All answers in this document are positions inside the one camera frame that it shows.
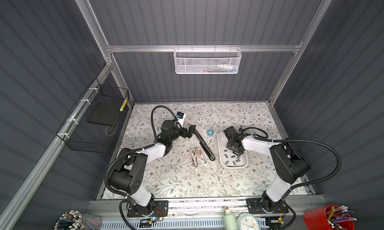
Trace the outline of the black stapler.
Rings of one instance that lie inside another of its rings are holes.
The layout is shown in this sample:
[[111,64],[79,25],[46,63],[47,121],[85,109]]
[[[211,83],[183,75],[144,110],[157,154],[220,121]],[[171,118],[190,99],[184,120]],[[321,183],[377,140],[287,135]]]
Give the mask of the black stapler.
[[204,152],[206,153],[207,157],[209,158],[209,160],[215,161],[216,160],[215,155],[213,154],[213,152],[211,151],[209,146],[206,144],[206,142],[204,141],[202,136],[198,133],[197,129],[194,129],[194,135],[198,138],[199,143],[200,143],[202,149],[204,150]]

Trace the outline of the beige staple box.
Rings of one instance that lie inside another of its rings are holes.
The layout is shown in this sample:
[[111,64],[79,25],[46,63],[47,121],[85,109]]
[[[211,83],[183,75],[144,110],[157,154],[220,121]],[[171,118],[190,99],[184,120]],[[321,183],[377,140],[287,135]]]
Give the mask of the beige staple box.
[[193,166],[196,168],[198,167],[198,160],[197,160],[197,155],[195,150],[191,150],[191,157],[193,161]]

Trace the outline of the pink staple box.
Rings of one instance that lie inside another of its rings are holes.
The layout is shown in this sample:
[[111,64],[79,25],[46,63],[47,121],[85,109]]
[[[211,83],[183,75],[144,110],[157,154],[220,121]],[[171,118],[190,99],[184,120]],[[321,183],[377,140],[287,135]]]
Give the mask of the pink staple box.
[[208,162],[207,162],[207,160],[206,160],[206,158],[205,158],[205,156],[204,156],[203,149],[198,148],[198,152],[199,152],[199,155],[200,155],[200,158],[201,158],[202,163],[203,163],[204,165],[207,165]]

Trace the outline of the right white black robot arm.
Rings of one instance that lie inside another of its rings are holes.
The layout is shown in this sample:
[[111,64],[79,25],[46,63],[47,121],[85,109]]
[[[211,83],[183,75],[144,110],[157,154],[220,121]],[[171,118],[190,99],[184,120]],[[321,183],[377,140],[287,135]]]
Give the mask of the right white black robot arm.
[[[308,143],[321,146],[329,150],[336,157],[335,169],[325,177],[306,183],[296,184],[297,179],[303,177],[311,165],[296,143]],[[277,176],[263,192],[262,198],[256,204],[263,212],[273,214],[278,207],[285,204],[285,198],[296,188],[325,182],[333,178],[341,169],[342,159],[332,147],[312,140],[269,139],[267,132],[256,127],[229,127],[218,134],[219,150],[226,150],[240,157],[248,152],[256,152],[270,157],[274,163]]]

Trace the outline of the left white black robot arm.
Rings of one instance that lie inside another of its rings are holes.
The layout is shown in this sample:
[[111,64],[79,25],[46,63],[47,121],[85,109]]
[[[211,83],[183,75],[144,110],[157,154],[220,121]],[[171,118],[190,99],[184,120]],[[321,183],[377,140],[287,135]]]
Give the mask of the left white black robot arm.
[[[154,124],[154,113],[164,108],[173,116],[172,120],[162,123],[161,132],[157,134]],[[158,105],[151,112],[151,126],[155,141],[149,146],[135,150],[124,148],[110,164],[104,177],[105,187],[112,193],[123,196],[125,200],[136,206],[138,212],[148,216],[154,211],[155,197],[148,192],[142,182],[146,165],[166,156],[178,138],[191,138],[196,126],[183,127],[185,114],[173,113],[168,107]]]

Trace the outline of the white plastic tray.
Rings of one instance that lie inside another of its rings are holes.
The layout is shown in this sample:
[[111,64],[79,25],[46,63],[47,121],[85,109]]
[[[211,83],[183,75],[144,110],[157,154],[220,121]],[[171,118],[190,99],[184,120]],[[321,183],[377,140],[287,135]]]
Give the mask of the white plastic tray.
[[247,153],[243,153],[241,156],[235,155],[233,151],[227,149],[228,139],[224,132],[221,132],[217,136],[220,163],[224,169],[227,170],[242,170],[245,169],[249,163]]

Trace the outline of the blue tape roll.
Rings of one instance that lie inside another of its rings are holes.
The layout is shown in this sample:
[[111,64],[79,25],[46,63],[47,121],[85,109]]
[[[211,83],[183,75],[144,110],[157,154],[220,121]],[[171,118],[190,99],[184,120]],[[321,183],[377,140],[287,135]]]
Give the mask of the blue tape roll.
[[214,134],[215,134],[214,130],[212,130],[212,129],[208,129],[208,130],[207,130],[207,136],[208,136],[208,137],[213,137]]

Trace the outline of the floral table mat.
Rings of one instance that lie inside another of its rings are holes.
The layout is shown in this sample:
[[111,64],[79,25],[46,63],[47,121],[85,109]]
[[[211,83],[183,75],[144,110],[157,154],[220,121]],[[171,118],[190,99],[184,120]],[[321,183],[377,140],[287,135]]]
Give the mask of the floral table mat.
[[[228,127],[247,128],[249,133],[262,129],[270,138],[280,133],[265,102],[251,103],[175,103],[157,108],[138,104],[133,108],[121,148],[137,149],[153,140],[152,127],[160,128],[176,112],[186,114],[186,125],[196,125],[198,132],[216,157],[219,148],[215,134]],[[259,196],[273,182],[276,171],[272,159],[255,152],[248,154],[249,163],[242,170],[227,170],[219,159],[193,165],[190,151],[199,146],[196,138],[179,138],[171,152],[146,166],[143,186],[156,198],[201,198]]]

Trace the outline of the yellow marker pen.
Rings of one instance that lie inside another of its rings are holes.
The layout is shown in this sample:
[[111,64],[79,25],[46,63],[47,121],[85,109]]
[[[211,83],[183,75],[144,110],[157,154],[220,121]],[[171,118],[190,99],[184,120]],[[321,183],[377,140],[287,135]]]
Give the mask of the yellow marker pen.
[[121,107],[120,107],[120,112],[123,112],[123,111],[124,111],[124,109],[125,109],[127,103],[128,103],[128,98],[126,97],[126,98],[124,99],[124,101],[123,101]]

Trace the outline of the mint alarm clock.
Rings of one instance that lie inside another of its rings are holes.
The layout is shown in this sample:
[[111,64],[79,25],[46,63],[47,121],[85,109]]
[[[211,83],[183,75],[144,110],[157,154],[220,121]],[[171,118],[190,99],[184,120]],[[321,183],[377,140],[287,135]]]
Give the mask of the mint alarm clock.
[[239,230],[261,230],[257,218],[252,214],[242,214],[237,220]]

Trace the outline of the green glue bottle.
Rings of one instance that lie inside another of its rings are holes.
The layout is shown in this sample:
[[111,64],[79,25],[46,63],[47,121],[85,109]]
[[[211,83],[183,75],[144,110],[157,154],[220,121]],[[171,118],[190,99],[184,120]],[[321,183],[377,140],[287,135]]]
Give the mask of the green glue bottle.
[[237,218],[228,207],[226,207],[225,209],[222,220],[223,220],[223,227],[225,230],[239,229]]

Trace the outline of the red pencil cup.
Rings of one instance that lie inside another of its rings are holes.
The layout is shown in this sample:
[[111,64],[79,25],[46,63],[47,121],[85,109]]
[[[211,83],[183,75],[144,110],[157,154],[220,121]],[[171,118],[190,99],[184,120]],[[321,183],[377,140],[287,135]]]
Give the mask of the red pencil cup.
[[308,230],[354,230],[357,218],[345,205],[329,205],[304,213],[303,218]]

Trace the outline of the jar of coloured pencils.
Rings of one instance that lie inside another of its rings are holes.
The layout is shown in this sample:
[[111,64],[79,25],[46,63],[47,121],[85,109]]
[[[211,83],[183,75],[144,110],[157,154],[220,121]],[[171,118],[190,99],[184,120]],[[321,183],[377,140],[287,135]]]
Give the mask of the jar of coloured pencils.
[[54,226],[54,230],[100,230],[101,228],[101,218],[74,210],[62,214]]

